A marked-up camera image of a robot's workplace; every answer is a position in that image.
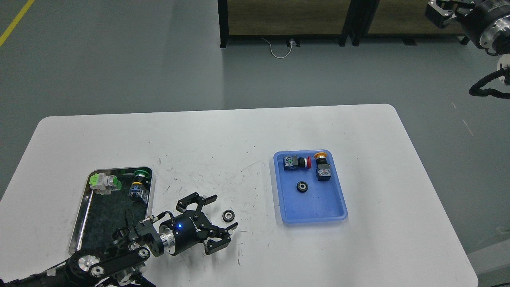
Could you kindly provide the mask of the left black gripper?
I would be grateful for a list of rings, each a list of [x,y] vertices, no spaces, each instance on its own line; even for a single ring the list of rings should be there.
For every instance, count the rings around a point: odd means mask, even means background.
[[[180,214],[171,215],[169,220],[159,226],[164,251],[177,256],[197,244],[203,244],[204,252],[209,256],[228,247],[231,243],[231,231],[235,230],[239,223],[232,223],[228,227],[216,226],[202,211],[204,206],[215,202],[217,198],[217,195],[203,197],[193,193],[178,200],[176,210]]]

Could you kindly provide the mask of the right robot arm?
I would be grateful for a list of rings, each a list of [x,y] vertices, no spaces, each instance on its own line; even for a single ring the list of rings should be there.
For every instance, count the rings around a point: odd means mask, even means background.
[[[510,2],[508,0],[429,0],[426,18],[444,29],[450,22],[458,22],[465,36],[475,47],[490,56],[499,56],[496,70],[478,80],[469,89],[477,97],[509,99],[501,92],[485,85],[499,80],[509,85]]]

